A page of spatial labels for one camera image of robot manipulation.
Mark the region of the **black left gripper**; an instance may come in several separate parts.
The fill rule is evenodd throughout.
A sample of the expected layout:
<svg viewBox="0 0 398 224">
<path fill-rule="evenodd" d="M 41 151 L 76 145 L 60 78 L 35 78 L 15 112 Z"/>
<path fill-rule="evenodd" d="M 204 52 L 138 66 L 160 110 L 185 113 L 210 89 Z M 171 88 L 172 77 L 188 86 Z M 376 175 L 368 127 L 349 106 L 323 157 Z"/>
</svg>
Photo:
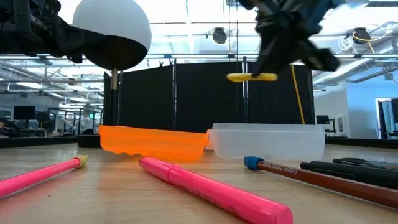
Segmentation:
<svg viewBox="0 0 398 224">
<path fill-rule="evenodd" d="M 1 0 L 1 54 L 50 54 L 82 62 L 104 34 L 72 27 L 58 16 L 58 0 Z"/>
</svg>

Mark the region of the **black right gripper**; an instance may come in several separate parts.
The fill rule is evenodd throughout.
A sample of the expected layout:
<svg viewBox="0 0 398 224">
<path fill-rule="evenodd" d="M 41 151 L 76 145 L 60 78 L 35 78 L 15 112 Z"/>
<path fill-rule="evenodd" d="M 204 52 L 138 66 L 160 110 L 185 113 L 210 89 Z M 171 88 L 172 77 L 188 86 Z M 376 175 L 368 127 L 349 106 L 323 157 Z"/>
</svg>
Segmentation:
<svg viewBox="0 0 398 224">
<path fill-rule="evenodd" d="M 254 74 L 279 73 L 297 60 L 312 70 L 335 71 L 340 61 L 310 37 L 321 31 L 325 14 L 340 5 L 340 0 L 242 0 L 245 9 L 257 12 L 261 49 Z"/>
</svg>

